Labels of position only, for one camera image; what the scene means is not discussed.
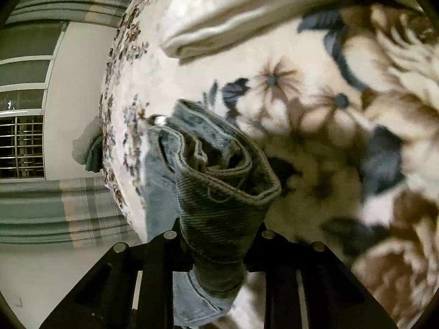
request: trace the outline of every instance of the metal window grille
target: metal window grille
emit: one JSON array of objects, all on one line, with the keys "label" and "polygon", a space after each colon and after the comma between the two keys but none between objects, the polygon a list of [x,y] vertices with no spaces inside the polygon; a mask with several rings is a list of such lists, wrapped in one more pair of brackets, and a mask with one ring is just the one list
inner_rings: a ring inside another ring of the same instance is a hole
[{"label": "metal window grille", "polygon": [[0,118],[0,178],[44,178],[43,115]]}]

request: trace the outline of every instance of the white cloth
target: white cloth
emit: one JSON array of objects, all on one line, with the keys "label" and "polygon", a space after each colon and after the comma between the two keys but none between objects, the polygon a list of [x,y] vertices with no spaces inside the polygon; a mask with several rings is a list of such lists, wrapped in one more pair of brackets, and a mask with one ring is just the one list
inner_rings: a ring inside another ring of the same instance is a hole
[{"label": "white cloth", "polygon": [[172,0],[160,24],[161,47],[171,58],[207,54],[325,1],[330,0]]},{"label": "white cloth", "polygon": [[83,165],[86,164],[90,147],[97,137],[102,136],[103,126],[104,121],[96,116],[93,121],[86,126],[81,137],[77,140],[73,140],[72,157],[76,162]]}]

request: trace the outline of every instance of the gray cloth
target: gray cloth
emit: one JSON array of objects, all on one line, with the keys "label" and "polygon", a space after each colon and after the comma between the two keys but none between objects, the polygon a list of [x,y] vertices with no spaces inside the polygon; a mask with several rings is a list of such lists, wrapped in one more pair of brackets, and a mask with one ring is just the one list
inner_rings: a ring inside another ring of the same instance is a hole
[{"label": "gray cloth", "polygon": [[102,119],[96,116],[93,121],[86,126],[81,137],[72,142],[72,157],[77,163],[83,165],[87,163],[87,158],[93,143],[97,137],[102,136],[103,125],[104,122]]},{"label": "gray cloth", "polygon": [[103,167],[102,164],[102,142],[104,141],[103,136],[98,136],[94,140],[87,154],[87,161],[85,163],[85,170],[87,172],[99,173]]},{"label": "gray cloth", "polygon": [[179,100],[163,119],[148,127],[146,229],[152,239],[180,217],[195,267],[174,273],[175,324],[198,326],[230,309],[280,182],[256,143],[200,105]]}]

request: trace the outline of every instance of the black metal frame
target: black metal frame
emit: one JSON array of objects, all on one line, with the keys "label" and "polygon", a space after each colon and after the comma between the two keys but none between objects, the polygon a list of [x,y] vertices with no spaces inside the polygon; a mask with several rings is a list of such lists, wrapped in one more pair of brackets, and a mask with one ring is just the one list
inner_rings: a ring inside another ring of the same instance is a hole
[{"label": "black metal frame", "polygon": [[[304,307],[310,329],[397,329],[385,309],[322,243],[290,243],[261,227],[244,263],[250,272],[266,274],[265,329],[301,329]],[[40,329],[125,329],[140,270],[135,329],[173,329],[172,272],[188,272],[192,266],[178,219],[172,232],[147,244],[130,248],[117,243]]]}]

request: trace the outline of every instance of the bed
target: bed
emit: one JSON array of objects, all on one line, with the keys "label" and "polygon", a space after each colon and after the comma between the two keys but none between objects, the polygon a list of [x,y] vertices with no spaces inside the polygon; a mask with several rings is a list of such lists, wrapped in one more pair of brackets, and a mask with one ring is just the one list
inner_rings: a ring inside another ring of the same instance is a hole
[{"label": "bed", "polygon": [[130,225],[148,241],[146,119],[199,102],[272,161],[266,226],[327,244],[412,327],[439,286],[439,34],[416,1],[310,0],[229,44],[163,38],[175,1],[133,0],[109,52],[104,173]]}]

